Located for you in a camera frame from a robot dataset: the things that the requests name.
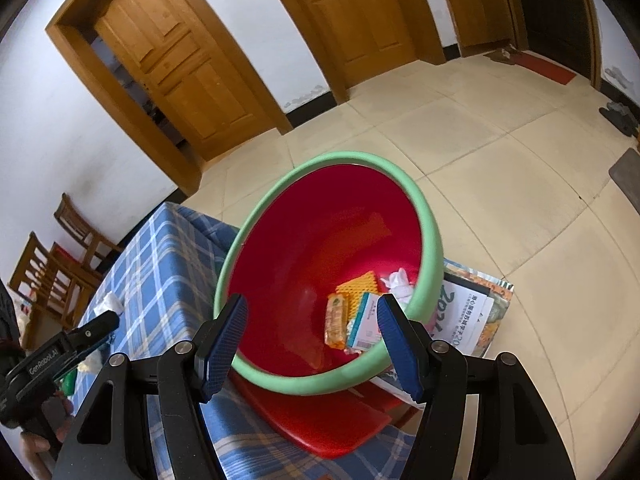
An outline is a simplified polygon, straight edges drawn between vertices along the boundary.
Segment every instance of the screw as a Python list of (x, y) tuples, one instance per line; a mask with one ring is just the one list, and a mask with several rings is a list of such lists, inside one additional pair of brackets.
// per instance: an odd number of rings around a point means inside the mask
[(446, 354), (449, 351), (449, 343), (438, 339), (431, 343), (431, 349), (436, 352), (436, 354)]
[(109, 364), (111, 366), (120, 366), (124, 362), (123, 354), (114, 354), (109, 358)]
[(175, 352), (177, 354), (188, 354), (189, 352), (191, 352), (192, 348), (193, 348), (193, 344), (191, 344), (190, 341), (180, 341), (175, 346)]
[(500, 354), (500, 361), (502, 361), (507, 366), (513, 366), (518, 362), (518, 358), (515, 355), (510, 354), (509, 352), (503, 352)]

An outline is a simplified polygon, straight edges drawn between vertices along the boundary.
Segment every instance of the yellow mesh cloth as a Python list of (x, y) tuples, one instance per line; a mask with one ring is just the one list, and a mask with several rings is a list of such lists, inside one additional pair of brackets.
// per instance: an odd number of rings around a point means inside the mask
[(373, 270), (365, 272), (362, 276), (353, 278), (348, 282), (335, 287), (337, 294), (342, 294), (347, 298), (349, 304), (349, 313), (347, 314), (347, 320), (354, 319), (358, 313), (358, 307), (362, 301), (362, 297), (365, 292), (372, 292), (373, 294), (379, 294), (378, 280)]

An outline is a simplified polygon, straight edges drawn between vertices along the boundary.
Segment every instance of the plastic basin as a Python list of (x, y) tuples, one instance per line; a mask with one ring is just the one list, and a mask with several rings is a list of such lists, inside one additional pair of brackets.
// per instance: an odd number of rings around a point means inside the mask
[(324, 344), (327, 295), (368, 270), (404, 267), (415, 282), (405, 313), (426, 322), (442, 283), (442, 242), (414, 181), (368, 153), (321, 155), (292, 170), (240, 229), (214, 299), (219, 314), (239, 292), (249, 320), (235, 370), (291, 395), (336, 392), (390, 365), (384, 342), (360, 357)]

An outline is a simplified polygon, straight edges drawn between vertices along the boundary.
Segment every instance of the blue plaid tablecloth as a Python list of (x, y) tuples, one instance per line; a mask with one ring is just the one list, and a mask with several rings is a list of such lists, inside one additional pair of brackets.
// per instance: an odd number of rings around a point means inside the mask
[[(111, 353), (140, 359), (190, 339), (212, 317), (218, 275), (237, 232), (187, 207), (165, 203), (108, 272), (81, 324), (95, 317), (95, 306), (113, 291), (125, 309)], [(78, 374), (72, 398), (76, 409), (94, 379)], [(173, 479), (156, 396), (149, 399), (148, 411), (158, 478)], [(202, 413), (229, 480), (316, 480), (324, 475), (335, 480), (397, 479), (414, 442), (412, 436), (388, 426), (355, 452), (323, 460), (273, 431), (229, 381), (202, 406)]]

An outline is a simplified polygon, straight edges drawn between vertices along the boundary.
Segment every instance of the book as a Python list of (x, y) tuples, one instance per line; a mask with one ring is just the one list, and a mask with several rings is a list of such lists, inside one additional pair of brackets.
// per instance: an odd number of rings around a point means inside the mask
[[(507, 313), (513, 284), (446, 258), (444, 269), (438, 304), (425, 328), (432, 338), (447, 341), (464, 355), (482, 357)], [(424, 407), (402, 389), (393, 367), (371, 382), (407, 404)]]

